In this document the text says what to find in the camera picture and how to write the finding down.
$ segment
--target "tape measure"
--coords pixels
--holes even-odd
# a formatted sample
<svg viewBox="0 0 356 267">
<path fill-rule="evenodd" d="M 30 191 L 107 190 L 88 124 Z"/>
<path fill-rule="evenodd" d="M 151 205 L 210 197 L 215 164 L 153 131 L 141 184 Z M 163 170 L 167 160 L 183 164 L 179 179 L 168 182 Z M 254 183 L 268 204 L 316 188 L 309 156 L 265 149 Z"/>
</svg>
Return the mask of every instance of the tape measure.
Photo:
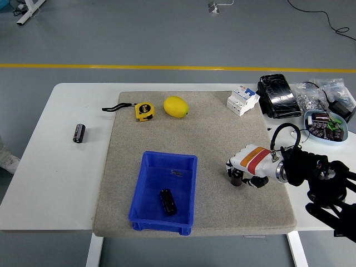
<svg viewBox="0 0 356 267">
<path fill-rule="evenodd" d="M 149 102 L 142 103 L 119 103 L 115 107 L 103 107 L 102 111 L 114 112 L 123 107 L 135 107 L 136 121 L 149 121 L 155 116 L 155 108 Z"/>
<path fill-rule="evenodd" d="M 135 105 L 136 121 L 148 121 L 155 116 L 155 107 L 149 102 Z"/>
</svg>

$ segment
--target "lemon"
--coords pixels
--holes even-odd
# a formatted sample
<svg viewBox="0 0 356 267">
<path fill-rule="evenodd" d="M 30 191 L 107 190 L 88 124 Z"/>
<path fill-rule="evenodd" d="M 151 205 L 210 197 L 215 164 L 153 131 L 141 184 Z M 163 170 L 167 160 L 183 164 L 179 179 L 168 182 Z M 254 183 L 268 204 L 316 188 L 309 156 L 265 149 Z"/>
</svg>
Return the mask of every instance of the lemon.
<svg viewBox="0 0 356 267">
<path fill-rule="evenodd" d="M 189 106 L 179 96 L 170 96 L 163 103 L 165 111 L 176 118 L 183 118 L 188 114 Z"/>
</svg>

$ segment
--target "desk leg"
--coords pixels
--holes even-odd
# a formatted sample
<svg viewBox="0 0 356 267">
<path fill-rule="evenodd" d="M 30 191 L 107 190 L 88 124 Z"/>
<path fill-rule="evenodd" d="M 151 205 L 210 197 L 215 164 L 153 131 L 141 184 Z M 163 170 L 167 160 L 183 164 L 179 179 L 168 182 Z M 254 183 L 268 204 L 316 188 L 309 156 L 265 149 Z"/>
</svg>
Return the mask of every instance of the desk leg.
<svg viewBox="0 0 356 267">
<path fill-rule="evenodd" d="M 102 242 L 104 238 L 98 237 L 95 234 L 91 235 L 89 253 L 86 267 L 98 267 L 100 263 L 100 255 Z"/>
<path fill-rule="evenodd" d="M 35 13 L 36 10 L 42 5 L 46 0 L 38 0 L 36 4 L 33 3 L 33 0 L 25 0 L 28 11 L 19 19 L 17 22 L 18 25 L 24 25 L 26 20 L 28 20 Z"/>
<path fill-rule="evenodd" d="M 308 267 L 298 231 L 288 233 L 287 238 L 295 267 Z"/>
</svg>

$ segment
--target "blue plastic bin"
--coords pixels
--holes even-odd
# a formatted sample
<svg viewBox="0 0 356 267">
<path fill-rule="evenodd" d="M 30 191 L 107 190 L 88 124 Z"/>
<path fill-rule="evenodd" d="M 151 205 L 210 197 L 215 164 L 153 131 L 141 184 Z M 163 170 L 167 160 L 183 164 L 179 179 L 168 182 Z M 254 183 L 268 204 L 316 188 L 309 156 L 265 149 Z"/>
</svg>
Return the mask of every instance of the blue plastic bin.
<svg viewBox="0 0 356 267">
<path fill-rule="evenodd" d="M 178 232 L 190 235 L 194 223 L 197 157 L 146 151 L 128 219 L 135 230 Z M 175 215 L 165 213 L 160 191 L 170 189 L 177 207 Z"/>
</svg>

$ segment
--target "gray felt mat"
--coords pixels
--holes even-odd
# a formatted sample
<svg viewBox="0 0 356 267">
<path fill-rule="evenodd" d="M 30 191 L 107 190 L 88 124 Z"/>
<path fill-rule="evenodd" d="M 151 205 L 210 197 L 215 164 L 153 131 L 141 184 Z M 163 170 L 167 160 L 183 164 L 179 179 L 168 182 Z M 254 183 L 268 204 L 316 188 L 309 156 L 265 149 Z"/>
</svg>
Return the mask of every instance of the gray felt mat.
<svg viewBox="0 0 356 267">
<path fill-rule="evenodd" d="M 164 100 L 182 97 L 184 118 L 169 116 Z M 225 163 L 248 144 L 269 147 L 258 104 L 239 117 L 226 107 L 229 92 L 123 92 L 119 102 L 151 102 L 156 116 L 136 122 L 133 107 L 116 113 L 93 222 L 95 235 L 179 236 L 165 231 L 135 231 L 128 220 L 144 151 L 198 157 L 195 219 L 191 236 L 286 234 L 296 225 L 285 186 L 272 179 L 261 189 L 234 187 Z"/>
</svg>

